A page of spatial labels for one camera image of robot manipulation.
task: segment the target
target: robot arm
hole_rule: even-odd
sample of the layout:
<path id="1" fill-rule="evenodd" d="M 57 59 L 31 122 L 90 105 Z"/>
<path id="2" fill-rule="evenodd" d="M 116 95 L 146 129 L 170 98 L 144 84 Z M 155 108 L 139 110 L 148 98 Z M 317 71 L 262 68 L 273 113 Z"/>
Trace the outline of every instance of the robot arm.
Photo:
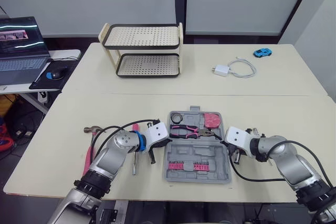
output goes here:
<path id="1" fill-rule="evenodd" d="M 119 131 L 111 137 L 105 149 L 93 160 L 76 188 L 56 208 L 48 224 L 89 224 L 96 222 L 96 211 L 101 198 L 110 191 L 110 186 L 123 165 L 127 153 L 148 152 L 169 134 L 164 123 L 149 127 L 143 134 Z"/>
<path id="2" fill-rule="evenodd" d="M 283 141 L 286 139 L 282 136 L 260 137 L 256 129 L 246 132 L 235 127 L 230 127 L 225 137 L 230 153 L 241 150 L 260 162 L 266 162 L 273 146 Z M 316 216 L 319 223 L 336 222 L 336 190 L 327 185 L 308 161 L 297 154 L 292 144 L 277 146 L 269 157 L 275 161 L 280 174 L 296 192 L 299 204 L 305 205 L 311 213 L 320 212 Z"/>

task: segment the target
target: laptop keyboard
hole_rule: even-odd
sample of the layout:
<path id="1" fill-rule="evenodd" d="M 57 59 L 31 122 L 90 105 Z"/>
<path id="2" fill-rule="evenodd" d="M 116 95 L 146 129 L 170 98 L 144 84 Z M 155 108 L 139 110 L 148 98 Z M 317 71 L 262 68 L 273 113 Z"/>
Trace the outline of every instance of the laptop keyboard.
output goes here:
<path id="1" fill-rule="evenodd" d="M 24 60 L 2 60 L 0 61 L 0 71 L 14 71 L 26 69 L 38 69 L 45 62 L 45 58 L 24 59 Z"/>

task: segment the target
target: laptop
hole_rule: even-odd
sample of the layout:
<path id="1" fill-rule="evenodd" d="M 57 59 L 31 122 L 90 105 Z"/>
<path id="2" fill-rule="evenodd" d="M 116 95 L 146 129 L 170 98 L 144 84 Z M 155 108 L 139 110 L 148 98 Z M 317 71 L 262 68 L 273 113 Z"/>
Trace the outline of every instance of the laptop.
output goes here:
<path id="1" fill-rule="evenodd" d="M 0 19 L 0 85 L 35 81 L 48 59 L 34 17 Z"/>

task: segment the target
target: desk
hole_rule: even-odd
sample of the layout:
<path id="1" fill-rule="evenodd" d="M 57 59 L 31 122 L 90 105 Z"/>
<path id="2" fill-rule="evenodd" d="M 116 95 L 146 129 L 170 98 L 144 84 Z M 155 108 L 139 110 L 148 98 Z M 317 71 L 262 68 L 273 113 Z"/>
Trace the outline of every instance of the desk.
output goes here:
<path id="1" fill-rule="evenodd" d="M 80 50 L 72 49 L 72 50 L 55 50 L 49 51 L 50 57 L 52 59 L 61 59 L 67 57 L 75 57 L 79 58 Z M 41 110 L 44 114 L 47 113 L 48 108 L 42 105 L 37 99 L 35 99 L 32 95 L 28 93 L 34 92 L 42 92 L 42 91 L 57 91 L 58 89 L 29 89 L 31 83 L 22 83 L 22 84 L 14 84 L 14 85 L 3 85 L 6 86 L 6 89 L 0 90 L 0 94 L 20 94 L 24 99 L 30 102 L 34 107 Z"/>
<path id="2" fill-rule="evenodd" d="M 267 136 L 282 135 L 299 141 L 320 158 L 335 182 L 335 104 L 328 96 L 231 96 L 231 95 L 143 95 L 60 94 L 36 132 L 4 187 L 9 194 L 64 197 L 82 175 L 91 135 L 85 126 L 123 125 L 140 119 L 166 122 L 172 110 L 200 105 L 203 111 L 218 111 L 224 126 L 257 127 Z M 140 130 L 146 128 L 141 124 Z M 300 147 L 317 170 L 313 158 Z M 133 155 L 113 181 L 105 199 L 183 200 L 221 202 L 295 202 L 285 182 L 252 183 L 232 171 L 227 185 L 176 183 L 163 178 L 164 148 L 154 149 L 156 164 L 141 154 L 138 174 L 131 175 Z M 280 177 L 275 165 L 242 157 L 239 170 L 250 178 Z"/>
<path id="3" fill-rule="evenodd" d="M 269 47 L 270 57 L 256 58 L 253 52 Z M 221 77 L 212 73 L 217 64 L 236 57 L 256 68 L 253 78 Z M 250 72 L 237 63 L 233 69 Z M 292 45 L 183 45 L 183 72 L 176 78 L 120 78 L 99 43 L 92 43 L 63 92 L 117 94 L 204 94 L 204 95 L 327 95 L 319 81 Z"/>

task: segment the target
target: mouse pad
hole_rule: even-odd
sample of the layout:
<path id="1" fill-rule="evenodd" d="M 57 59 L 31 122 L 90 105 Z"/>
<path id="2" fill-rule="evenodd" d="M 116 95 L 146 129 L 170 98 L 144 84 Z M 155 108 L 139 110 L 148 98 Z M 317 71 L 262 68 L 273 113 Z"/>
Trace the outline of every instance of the mouse pad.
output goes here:
<path id="1" fill-rule="evenodd" d="M 52 61 L 49 66 L 43 71 L 40 77 L 34 81 L 29 89 L 62 89 L 70 75 L 76 68 L 78 60 L 56 60 Z M 46 74 L 52 72 L 53 70 L 59 67 L 66 67 L 68 71 L 65 73 L 65 76 L 60 80 L 50 80 L 47 78 Z"/>

